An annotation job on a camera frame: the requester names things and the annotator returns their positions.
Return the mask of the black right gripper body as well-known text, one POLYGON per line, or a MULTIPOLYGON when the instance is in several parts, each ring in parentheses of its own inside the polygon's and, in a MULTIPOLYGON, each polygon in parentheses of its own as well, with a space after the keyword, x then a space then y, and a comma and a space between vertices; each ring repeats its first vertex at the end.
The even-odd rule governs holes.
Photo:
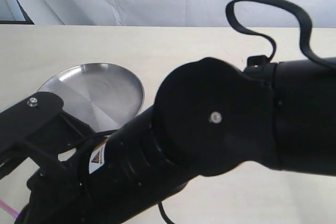
POLYGON ((17 223, 115 223, 115 152, 111 145, 83 146, 60 162, 65 173, 34 174, 17 223))

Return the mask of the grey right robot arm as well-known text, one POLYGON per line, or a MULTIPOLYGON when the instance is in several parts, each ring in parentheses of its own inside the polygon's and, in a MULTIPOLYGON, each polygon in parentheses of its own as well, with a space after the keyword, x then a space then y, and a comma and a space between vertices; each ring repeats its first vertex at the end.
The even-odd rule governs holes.
POLYGON ((247 161, 334 176, 335 59, 185 64, 151 107, 75 160, 74 182, 30 181, 17 223, 123 223, 247 161))

